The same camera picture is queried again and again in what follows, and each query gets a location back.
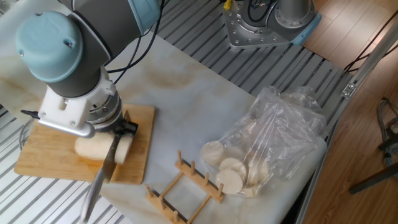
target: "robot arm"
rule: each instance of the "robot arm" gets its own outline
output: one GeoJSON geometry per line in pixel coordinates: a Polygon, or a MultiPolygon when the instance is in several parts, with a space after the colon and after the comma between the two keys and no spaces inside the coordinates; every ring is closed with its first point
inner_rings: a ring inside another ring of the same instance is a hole
{"type": "Polygon", "coordinates": [[[47,84],[39,123],[90,138],[125,122],[121,100],[103,64],[159,16],[156,0],[61,0],[69,16],[36,14],[17,30],[16,49],[47,84]]]}

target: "plastic bag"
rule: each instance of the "plastic bag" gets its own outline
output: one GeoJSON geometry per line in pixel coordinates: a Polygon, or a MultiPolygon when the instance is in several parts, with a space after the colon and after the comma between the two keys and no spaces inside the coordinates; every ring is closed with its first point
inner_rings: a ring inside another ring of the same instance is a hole
{"type": "Polygon", "coordinates": [[[304,156],[317,149],[326,121],[311,94],[309,86],[282,94],[263,88],[245,116],[202,147],[224,193],[255,197],[271,177],[290,179],[304,156]]]}

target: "white tabletop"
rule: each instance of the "white tabletop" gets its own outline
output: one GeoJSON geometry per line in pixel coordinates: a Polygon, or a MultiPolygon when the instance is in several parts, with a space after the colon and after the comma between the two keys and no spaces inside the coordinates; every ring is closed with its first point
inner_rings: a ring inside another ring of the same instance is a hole
{"type": "MultiPolygon", "coordinates": [[[[143,38],[138,55],[149,39],[143,38]]],[[[134,48],[135,43],[107,69],[125,66],[134,48]]],[[[196,162],[197,170],[207,172],[200,159],[202,145],[220,138],[254,101],[253,96],[158,37],[148,55],[125,74],[117,89],[125,103],[157,108],[144,184],[159,193],[179,173],[174,166],[177,149],[182,150],[185,160],[196,162]]],[[[319,150],[306,156],[293,179],[273,180],[258,198],[227,196],[221,204],[211,199],[194,222],[279,223],[324,155],[326,144],[319,139],[319,145],[319,150]]],[[[101,194],[133,223],[170,223],[145,199],[144,184],[104,185],[101,194]]],[[[201,188],[183,177],[165,199],[190,218],[205,197],[201,188]]]]}

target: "metal bracket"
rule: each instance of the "metal bracket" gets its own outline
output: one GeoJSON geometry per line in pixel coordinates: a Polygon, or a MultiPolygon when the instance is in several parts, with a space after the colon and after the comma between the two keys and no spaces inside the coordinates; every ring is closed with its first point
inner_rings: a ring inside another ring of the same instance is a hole
{"type": "Polygon", "coordinates": [[[231,9],[223,9],[229,42],[234,49],[275,47],[289,45],[290,42],[269,27],[253,27],[245,23],[240,15],[242,4],[232,4],[231,9]]]}
{"type": "Polygon", "coordinates": [[[346,85],[346,88],[344,88],[343,92],[341,93],[341,96],[350,99],[356,89],[357,86],[354,83],[349,83],[346,85]]]}

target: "wooden peg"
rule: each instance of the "wooden peg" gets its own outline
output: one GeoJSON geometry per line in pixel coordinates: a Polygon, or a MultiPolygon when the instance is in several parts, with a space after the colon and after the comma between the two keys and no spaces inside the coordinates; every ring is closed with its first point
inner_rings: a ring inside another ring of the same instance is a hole
{"type": "Polygon", "coordinates": [[[174,221],[178,222],[178,211],[174,211],[174,221]]]}
{"type": "Polygon", "coordinates": [[[162,209],[165,210],[166,209],[166,205],[164,204],[162,196],[159,197],[159,202],[160,202],[160,206],[162,207],[162,209]]]}
{"type": "Polygon", "coordinates": [[[145,188],[147,189],[147,193],[148,193],[149,197],[153,197],[154,194],[150,191],[149,185],[146,184],[145,188]]]}
{"type": "Polygon", "coordinates": [[[179,164],[179,165],[182,165],[181,149],[179,149],[179,150],[177,151],[177,153],[178,153],[178,164],[179,164]]]}
{"type": "Polygon", "coordinates": [[[195,175],[195,161],[191,162],[191,175],[195,175]]]}
{"type": "Polygon", "coordinates": [[[220,186],[218,187],[218,192],[217,192],[217,197],[220,197],[223,194],[223,187],[224,184],[220,184],[220,186]]]}
{"type": "Polygon", "coordinates": [[[206,173],[205,176],[205,186],[209,184],[209,173],[206,173]]]}

